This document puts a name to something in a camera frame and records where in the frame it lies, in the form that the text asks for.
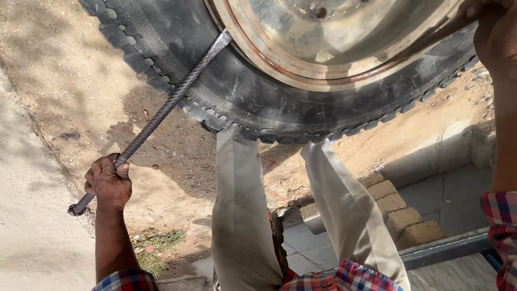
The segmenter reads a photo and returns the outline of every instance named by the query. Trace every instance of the tire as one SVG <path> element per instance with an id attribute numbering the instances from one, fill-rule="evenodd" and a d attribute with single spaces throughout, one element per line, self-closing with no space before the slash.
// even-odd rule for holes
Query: tire
<path id="1" fill-rule="evenodd" d="M 170 94 L 219 34 L 203 0 L 79 0 L 124 60 Z M 265 143 L 304 144 L 357 134 L 405 113 L 475 65 L 477 24 L 454 33 L 398 72 L 338 92 L 283 84 L 227 47 L 182 97 L 178 108 L 213 133 L 223 128 Z"/>

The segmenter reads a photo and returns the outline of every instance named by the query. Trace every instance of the wheel hub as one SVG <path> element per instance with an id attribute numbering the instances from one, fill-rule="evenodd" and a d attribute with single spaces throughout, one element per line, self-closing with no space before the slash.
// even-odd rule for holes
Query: wheel hub
<path id="1" fill-rule="evenodd" d="M 444 23 L 460 2 L 211 1 L 216 22 L 255 66 L 310 91 L 342 90 L 348 77 L 381 65 Z"/>

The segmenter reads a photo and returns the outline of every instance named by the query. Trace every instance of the concrete pavement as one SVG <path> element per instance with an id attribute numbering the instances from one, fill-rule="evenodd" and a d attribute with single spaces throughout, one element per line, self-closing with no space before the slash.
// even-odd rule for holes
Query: concrete pavement
<path id="1" fill-rule="evenodd" d="M 0 290 L 91 289 L 95 240 L 32 122 L 0 68 Z"/>

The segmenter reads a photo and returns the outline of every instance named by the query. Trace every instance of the grass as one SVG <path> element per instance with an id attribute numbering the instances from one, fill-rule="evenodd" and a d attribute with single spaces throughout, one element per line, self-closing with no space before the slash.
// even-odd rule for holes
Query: grass
<path id="1" fill-rule="evenodd" d="M 162 258 L 156 256 L 156 254 L 173 250 L 176 245 L 183 242 L 185 230 L 171 230 L 161 234 L 156 229 L 150 227 L 139 235 L 140 238 L 138 240 L 132 240 L 134 249 L 145 248 L 151 245 L 155 249 L 153 252 L 143 250 L 136 255 L 136 258 L 143 270 L 157 278 L 167 268 L 167 263 Z"/>

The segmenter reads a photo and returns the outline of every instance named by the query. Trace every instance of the trouser leg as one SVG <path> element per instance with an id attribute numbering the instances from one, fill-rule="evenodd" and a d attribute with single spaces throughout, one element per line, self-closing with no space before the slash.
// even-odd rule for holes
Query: trouser leg
<path id="1" fill-rule="evenodd" d="M 282 271 L 267 216 L 257 142 L 217 134 L 212 256 L 221 290 L 276 290 Z"/>
<path id="2" fill-rule="evenodd" d="M 368 191 L 341 164 L 328 142 L 304 146 L 312 193 L 338 256 L 390 277 L 410 291 L 404 264 Z"/>

